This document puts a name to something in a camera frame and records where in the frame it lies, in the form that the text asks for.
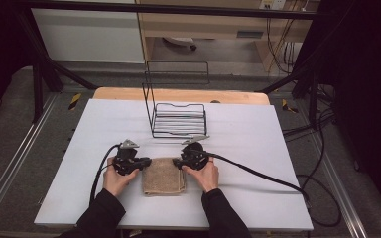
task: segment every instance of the white table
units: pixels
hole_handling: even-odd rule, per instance
[[[206,103],[209,139],[204,148],[276,179],[298,185],[273,106]],[[138,157],[178,156],[184,147],[151,135],[142,100],[89,100],[61,166],[36,217],[50,227],[71,226],[88,206],[96,171],[107,150],[130,139]],[[312,230],[303,197],[296,191],[256,178],[216,160],[219,186],[251,231]],[[97,191],[101,190],[100,179]],[[176,196],[145,196],[139,174],[119,197],[127,213],[123,228],[206,229],[201,190],[187,176]]]

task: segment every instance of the wall socket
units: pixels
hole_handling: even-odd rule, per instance
[[[259,9],[283,10],[286,0],[262,0]]]

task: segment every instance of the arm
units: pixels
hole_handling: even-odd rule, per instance
[[[121,176],[111,166],[113,158],[107,160],[103,190],[76,223],[76,227],[62,234],[61,238],[74,237],[114,237],[116,227],[126,213],[117,196],[139,172]]]
[[[213,158],[209,158],[209,163],[200,171],[186,166],[182,170],[192,175],[203,189],[202,207],[209,222],[209,237],[251,237],[244,222],[218,189],[219,172]]]

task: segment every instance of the wire shelf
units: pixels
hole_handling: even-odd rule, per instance
[[[207,62],[148,62],[145,75],[142,88],[153,137],[189,139],[194,136],[206,136],[206,112],[203,104],[156,103],[153,87],[209,84]]]

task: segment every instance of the brown towel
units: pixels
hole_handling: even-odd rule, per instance
[[[175,167],[172,159],[153,159],[144,169],[142,184],[146,195],[177,194],[185,190],[184,174]]]

